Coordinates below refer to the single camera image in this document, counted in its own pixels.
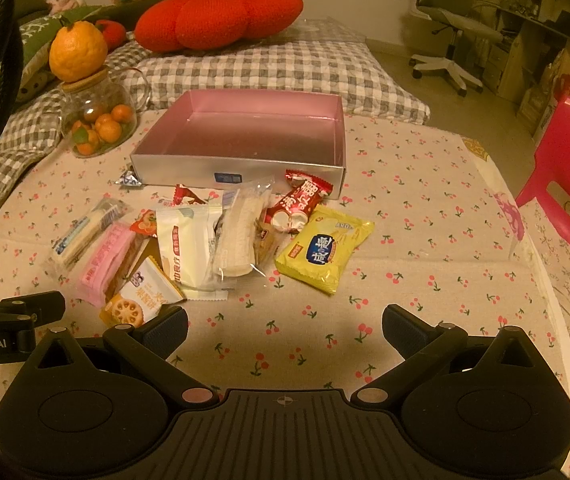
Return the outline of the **small red plush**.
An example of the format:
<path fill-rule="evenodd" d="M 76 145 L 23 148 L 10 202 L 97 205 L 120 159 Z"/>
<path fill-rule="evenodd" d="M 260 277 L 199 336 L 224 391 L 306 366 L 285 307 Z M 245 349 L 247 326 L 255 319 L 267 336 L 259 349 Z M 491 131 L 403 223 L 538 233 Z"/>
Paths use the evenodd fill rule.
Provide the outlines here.
<path fill-rule="evenodd" d="M 102 33 L 109 52 L 116 50 L 128 41 L 128 33 L 125 27 L 118 22 L 97 20 L 95 26 Z"/>

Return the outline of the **green embroidered cushion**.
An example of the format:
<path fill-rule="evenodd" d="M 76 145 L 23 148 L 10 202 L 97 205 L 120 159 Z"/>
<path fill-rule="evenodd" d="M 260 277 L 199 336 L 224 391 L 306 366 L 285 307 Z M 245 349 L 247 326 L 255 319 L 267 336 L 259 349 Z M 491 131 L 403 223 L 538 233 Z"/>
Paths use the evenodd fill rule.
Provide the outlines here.
<path fill-rule="evenodd" d="M 76 9 L 37 18 L 19 27 L 23 45 L 23 69 L 16 97 L 18 103 L 29 101 L 43 88 L 43 84 L 33 87 L 32 82 L 48 64 L 48 50 L 58 30 L 67 23 L 86 20 L 98 10 L 99 6 L 79 6 Z"/>

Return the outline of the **clear white cake packet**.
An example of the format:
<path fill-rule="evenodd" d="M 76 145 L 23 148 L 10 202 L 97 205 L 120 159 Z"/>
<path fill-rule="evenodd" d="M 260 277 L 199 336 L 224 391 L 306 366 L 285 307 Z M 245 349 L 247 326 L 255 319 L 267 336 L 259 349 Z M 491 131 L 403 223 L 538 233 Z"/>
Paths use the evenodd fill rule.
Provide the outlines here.
<path fill-rule="evenodd" d="M 223 281 L 250 274 L 257 266 L 255 242 L 257 222 L 267 208 L 274 179 L 242 184 L 222 217 L 212 270 Z"/>

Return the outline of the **white cream snack packet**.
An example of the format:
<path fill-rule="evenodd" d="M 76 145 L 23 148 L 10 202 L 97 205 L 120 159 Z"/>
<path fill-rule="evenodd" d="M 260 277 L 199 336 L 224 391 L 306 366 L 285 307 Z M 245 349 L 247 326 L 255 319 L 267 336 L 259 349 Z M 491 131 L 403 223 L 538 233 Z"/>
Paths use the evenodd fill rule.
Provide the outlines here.
<path fill-rule="evenodd" d="M 227 291 L 213 275 L 211 266 L 217 241 L 215 225 L 222 212 L 219 200 L 156 211 L 163 272 L 189 300 L 227 299 Z"/>

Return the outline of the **grey checked blanket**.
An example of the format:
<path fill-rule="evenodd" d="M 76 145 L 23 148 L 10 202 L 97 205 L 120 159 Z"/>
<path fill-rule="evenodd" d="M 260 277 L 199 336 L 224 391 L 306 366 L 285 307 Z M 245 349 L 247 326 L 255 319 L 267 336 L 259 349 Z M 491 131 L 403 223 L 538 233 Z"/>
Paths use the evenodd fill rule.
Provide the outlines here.
<path fill-rule="evenodd" d="M 9 117 L 0 135 L 0 206 L 21 176 L 60 143 L 64 101 L 56 84 Z"/>

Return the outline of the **small brown biscuit packet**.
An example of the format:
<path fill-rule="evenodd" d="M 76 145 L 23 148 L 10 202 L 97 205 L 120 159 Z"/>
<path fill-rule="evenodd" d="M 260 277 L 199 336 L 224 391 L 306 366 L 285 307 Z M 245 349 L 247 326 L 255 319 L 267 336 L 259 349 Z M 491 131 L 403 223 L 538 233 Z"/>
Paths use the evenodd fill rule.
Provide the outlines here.
<path fill-rule="evenodd" d="M 255 240 L 253 241 L 255 265 L 262 266 L 265 260 L 273 257 L 279 245 L 285 240 L 285 236 L 285 232 L 279 231 L 270 223 L 258 222 Z"/>

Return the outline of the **white office chair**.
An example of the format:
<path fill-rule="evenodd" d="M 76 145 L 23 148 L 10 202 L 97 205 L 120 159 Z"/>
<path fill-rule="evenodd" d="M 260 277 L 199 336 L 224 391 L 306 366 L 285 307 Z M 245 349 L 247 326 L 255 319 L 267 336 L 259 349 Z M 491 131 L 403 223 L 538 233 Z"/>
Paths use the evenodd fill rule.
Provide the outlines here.
<path fill-rule="evenodd" d="M 485 39 L 491 44 L 498 44 L 503 40 L 500 32 L 470 17 L 474 0 L 410 0 L 410 14 L 415 18 L 422 18 L 442 25 L 441 29 L 434 30 L 438 35 L 446 29 L 453 31 L 453 37 L 448 44 L 445 56 L 413 54 L 409 65 L 412 67 L 412 76 L 421 79 L 424 73 L 445 72 L 458 87 L 458 95 L 466 96 L 468 82 L 478 91 L 483 91 L 483 83 L 464 70 L 456 61 L 454 53 L 464 32 Z"/>

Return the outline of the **pink wafer packet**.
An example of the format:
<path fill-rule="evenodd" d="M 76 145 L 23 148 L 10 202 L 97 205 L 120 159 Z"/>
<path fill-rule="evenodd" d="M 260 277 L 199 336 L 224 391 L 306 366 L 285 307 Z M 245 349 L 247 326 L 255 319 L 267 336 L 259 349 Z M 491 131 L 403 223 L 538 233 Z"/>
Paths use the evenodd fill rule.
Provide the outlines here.
<path fill-rule="evenodd" d="M 104 307 L 108 287 L 117 276 L 134 240 L 135 233 L 129 226 L 114 222 L 81 272 L 76 296 L 96 308 Z"/>

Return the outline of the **cherry print tablecloth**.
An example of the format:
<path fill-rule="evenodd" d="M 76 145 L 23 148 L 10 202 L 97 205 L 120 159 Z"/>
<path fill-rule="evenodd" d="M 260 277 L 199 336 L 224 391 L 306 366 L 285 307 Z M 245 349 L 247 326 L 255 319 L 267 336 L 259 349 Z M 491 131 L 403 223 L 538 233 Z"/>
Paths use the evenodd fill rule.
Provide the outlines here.
<path fill-rule="evenodd" d="M 62 325 L 97 336 L 99 310 L 76 296 L 76 273 L 50 275 L 50 248 L 103 197 L 133 214 L 170 203 L 167 186 L 124 190 L 128 156 L 157 122 L 148 112 L 120 148 L 81 159 L 61 146 L 0 207 L 0 299 L 58 289 Z M 570 396 L 570 337 L 532 241 L 518 235 L 513 198 L 492 160 L 456 134 L 349 116 L 347 171 L 332 207 L 373 223 L 326 295 L 271 262 L 240 278 L 227 299 L 189 301 L 189 334 L 170 361 L 216 392 L 230 388 L 346 392 L 400 358 L 381 314 L 400 304 L 425 322 L 474 335 L 520 326 Z"/>

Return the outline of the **red tomato plush cushion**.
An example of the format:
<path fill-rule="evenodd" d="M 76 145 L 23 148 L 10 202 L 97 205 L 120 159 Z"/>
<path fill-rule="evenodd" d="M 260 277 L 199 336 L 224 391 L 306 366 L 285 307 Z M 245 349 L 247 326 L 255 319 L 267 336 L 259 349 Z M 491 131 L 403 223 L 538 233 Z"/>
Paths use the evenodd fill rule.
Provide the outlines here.
<path fill-rule="evenodd" d="M 278 34 L 302 10 L 303 0 L 163 0 L 142 14 L 134 36 L 157 53 L 211 51 Z"/>

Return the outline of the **small orange yellow packet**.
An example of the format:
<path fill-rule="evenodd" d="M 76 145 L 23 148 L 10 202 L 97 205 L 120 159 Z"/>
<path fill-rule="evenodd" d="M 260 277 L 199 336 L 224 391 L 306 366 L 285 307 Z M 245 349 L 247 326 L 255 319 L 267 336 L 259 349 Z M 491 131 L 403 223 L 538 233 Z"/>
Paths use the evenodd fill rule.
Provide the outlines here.
<path fill-rule="evenodd" d="M 143 236 L 157 236 L 156 211 L 152 209 L 144 210 L 138 218 L 131 224 L 130 230 Z"/>

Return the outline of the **large orange citrus fruit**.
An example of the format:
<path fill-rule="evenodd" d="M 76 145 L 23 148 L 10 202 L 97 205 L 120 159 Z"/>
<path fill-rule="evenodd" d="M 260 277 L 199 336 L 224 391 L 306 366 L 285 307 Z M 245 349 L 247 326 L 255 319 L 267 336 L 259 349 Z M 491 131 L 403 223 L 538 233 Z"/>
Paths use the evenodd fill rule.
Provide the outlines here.
<path fill-rule="evenodd" d="M 58 79 L 71 84 L 96 73 L 107 54 L 107 42 L 98 28 L 77 21 L 58 30 L 50 45 L 50 69 Z"/>

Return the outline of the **yellow cracker snack bag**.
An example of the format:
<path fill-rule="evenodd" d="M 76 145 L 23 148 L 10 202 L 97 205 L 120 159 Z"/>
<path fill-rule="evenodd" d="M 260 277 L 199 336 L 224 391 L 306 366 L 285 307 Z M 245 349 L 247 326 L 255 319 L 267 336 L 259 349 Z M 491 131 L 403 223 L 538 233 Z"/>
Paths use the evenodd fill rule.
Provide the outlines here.
<path fill-rule="evenodd" d="M 372 221 L 316 206 L 308 223 L 275 258 L 276 270 L 334 295 L 352 253 L 374 226 Z"/>

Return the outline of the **glass teapot jar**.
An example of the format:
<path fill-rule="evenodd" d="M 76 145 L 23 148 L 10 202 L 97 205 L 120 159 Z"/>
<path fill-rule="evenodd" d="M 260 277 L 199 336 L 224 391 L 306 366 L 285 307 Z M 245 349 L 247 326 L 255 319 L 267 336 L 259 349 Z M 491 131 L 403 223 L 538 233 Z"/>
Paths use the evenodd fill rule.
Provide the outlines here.
<path fill-rule="evenodd" d="M 135 67 L 102 67 L 61 85 L 61 133 L 79 158 L 105 154 L 128 140 L 151 97 L 151 84 Z"/>

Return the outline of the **red white candy packet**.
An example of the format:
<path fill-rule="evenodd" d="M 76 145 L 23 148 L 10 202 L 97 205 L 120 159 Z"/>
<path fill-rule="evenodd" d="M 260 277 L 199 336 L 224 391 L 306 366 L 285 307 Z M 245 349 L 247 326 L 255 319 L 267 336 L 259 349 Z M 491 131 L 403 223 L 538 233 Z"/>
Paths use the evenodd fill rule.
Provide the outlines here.
<path fill-rule="evenodd" d="M 279 232 L 299 232 L 314 208 L 332 194 L 333 185 L 300 170 L 287 170 L 285 178 L 291 190 L 265 211 L 265 222 Z"/>

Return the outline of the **small blue silver candy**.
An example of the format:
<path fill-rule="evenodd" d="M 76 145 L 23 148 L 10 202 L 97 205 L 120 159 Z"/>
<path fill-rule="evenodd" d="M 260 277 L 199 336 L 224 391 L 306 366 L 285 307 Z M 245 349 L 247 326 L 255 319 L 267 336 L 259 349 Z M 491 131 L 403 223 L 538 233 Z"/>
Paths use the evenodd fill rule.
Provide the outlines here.
<path fill-rule="evenodd" d="M 136 176 L 136 172 L 133 167 L 128 167 L 127 170 L 123 171 L 123 174 L 114 181 L 119 188 L 143 188 L 144 183 Z"/>

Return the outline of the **clear blue biscuit packet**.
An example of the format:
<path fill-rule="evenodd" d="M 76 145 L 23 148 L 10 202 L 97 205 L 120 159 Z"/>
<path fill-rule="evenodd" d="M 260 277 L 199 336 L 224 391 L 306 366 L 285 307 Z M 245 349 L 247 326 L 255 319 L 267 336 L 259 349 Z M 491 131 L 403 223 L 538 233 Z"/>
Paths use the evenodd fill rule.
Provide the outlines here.
<path fill-rule="evenodd" d="M 50 263 L 60 272 L 71 269 L 95 238 L 130 210 L 131 207 L 123 200 L 102 198 L 66 234 L 56 240 L 50 252 Z"/>

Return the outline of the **dark red candy packet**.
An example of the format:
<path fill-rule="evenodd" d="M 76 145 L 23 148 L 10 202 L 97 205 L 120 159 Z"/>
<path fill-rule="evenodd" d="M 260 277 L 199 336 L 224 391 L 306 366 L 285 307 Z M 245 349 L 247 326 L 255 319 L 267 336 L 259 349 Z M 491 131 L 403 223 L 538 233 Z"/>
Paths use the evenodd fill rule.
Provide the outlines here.
<path fill-rule="evenodd" d="M 180 205 L 204 205 L 205 201 L 202 200 L 195 192 L 186 186 L 177 184 L 174 188 L 172 204 L 175 206 Z"/>

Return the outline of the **silver pink tray box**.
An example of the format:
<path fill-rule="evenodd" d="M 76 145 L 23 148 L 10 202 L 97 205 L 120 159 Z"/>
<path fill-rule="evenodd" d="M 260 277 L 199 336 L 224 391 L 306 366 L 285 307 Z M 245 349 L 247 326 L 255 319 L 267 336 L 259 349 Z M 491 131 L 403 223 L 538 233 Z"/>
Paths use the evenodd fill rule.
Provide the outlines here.
<path fill-rule="evenodd" d="M 346 174 L 343 102 L 334 94 L 283 90 L 187 91 L 151 126 L 132 152 L 147 185 L 229 188 L 271 177 L 276 192 L 285 171 L 301 170 L 333 185 Z"/>

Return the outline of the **white orange lotus packet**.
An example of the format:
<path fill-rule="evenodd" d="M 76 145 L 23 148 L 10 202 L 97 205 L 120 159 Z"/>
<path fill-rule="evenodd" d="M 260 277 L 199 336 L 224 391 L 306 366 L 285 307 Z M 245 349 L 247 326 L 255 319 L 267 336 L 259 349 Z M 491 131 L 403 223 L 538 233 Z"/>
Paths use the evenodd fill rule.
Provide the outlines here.
<path fill-rule="evenodd" d="M 109 326 L 130 324 L 140 327 L 155 318 L 166 304 L 186 299 L 156 260 L 148 256 L 100 311 L 100 319 Z"/>

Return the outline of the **wooden desk shelf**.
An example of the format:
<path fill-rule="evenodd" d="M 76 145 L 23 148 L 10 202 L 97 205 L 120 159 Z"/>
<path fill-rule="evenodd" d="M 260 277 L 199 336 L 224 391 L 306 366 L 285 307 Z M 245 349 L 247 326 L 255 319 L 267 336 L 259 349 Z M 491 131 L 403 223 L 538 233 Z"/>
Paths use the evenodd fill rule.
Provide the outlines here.
<path fill-rule="evenodd" d="M 555 89 L 570 78 L 570 0 L 475 0 L 474 12 L 503 36 L 485 48 L 484 81 L 539 136 L 556 107 Z"/>

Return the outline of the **grey checked pillow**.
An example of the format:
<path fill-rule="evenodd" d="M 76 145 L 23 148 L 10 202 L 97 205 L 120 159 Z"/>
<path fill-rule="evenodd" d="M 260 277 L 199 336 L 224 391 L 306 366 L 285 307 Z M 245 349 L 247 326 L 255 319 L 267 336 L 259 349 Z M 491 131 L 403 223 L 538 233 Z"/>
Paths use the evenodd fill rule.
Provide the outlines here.
<path fill-rule="evenodd" d="M 288 41 L 213 53 L 155 54 L 131 41 L 112 52 L 110 67 L 132 66 L 125 84 L 149 105 L 169 107 L 187 90 L 271 89 L 337 94 L 350 114 L 424 125 L 430 107 L 396 83 L 362 42 Z"/>

